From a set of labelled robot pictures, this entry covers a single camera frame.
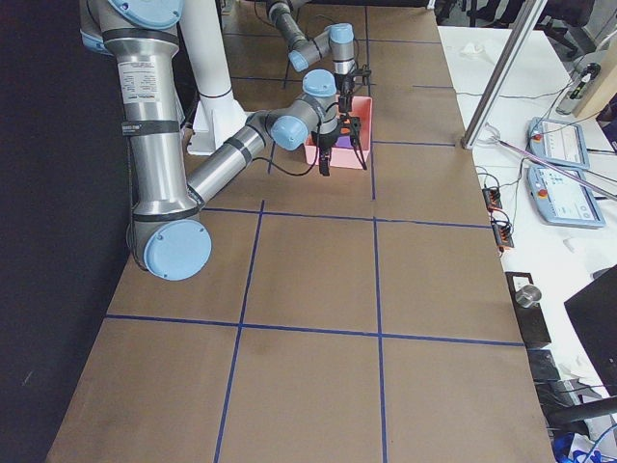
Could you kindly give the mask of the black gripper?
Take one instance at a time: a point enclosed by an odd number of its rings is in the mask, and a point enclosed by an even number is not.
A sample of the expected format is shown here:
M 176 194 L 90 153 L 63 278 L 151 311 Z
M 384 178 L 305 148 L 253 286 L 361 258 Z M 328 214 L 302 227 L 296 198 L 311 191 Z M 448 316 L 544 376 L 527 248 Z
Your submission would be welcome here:
M 337 106 L 339 110 L 351 110 L 356 91 L 370 82 L 369 67 L 355 68 L 346 74 L 335 74 L 335 85 L 338 90 Z
M 330 164 L 332 159 L 332 148 L 338 141 L 340 132 L 341 129 L 338 125 L 327 133 L 321 133 L 319 131 L 312 132 L 312 142 L 316 146 L 318 168 L 321 176 L 328 177 L 331 174 Z

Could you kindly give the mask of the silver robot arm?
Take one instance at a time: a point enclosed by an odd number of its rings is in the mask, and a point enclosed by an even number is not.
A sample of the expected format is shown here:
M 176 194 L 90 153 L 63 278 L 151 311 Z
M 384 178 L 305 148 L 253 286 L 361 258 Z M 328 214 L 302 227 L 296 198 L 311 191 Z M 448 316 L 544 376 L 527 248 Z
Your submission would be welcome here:
M 366 85 L 371 70 L 367 65 L 358 65 L 355 33 L 350 23 L 331 24 L 313 38 L 300 29 L 293 12 L 306 3 L 307 1 L 267 1 L 267 17 L 284 37 L 288 47 L 288 59 L 296 71 L 304 71 L 323 58 L 332 57 L 335 86 L 339 93 L 338 110 L 340 113 L 349 113 L 356 92 L 356 79 L 360 78 L 362 84 Z
M 335 140 L 336 101 L 355 68 L 348 23 L 308 40 L 295 22 L 293 1 L 271 1 L 267 14 L 286 39 L 303 90 L 282 109 L 244 112 L 228 73 L 221 26 L 211 1 L 83 1 L 85 46 L 117 61 L 124 119 L 139 198 L 131 211 L 128 244 L 151 274 L 180 281 L 200 272 L 211 238 L 201 208 L 274 142 L 295 150 L 309 135 L 323 149 Z M 185 48 L 205 113 L 210 153 L 192 173 L 184 168 L 173 58 Z

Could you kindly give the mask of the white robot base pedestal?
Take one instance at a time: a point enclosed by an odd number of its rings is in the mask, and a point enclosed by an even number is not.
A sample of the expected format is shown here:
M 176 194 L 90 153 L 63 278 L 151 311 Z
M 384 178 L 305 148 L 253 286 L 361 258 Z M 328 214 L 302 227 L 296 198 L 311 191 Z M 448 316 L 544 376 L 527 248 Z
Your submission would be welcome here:
M 185 1 L 179 26 L 199 93 L 188 152 L 207 156 L 245 125 L 247 114 L 233 94 L 216 2 Z

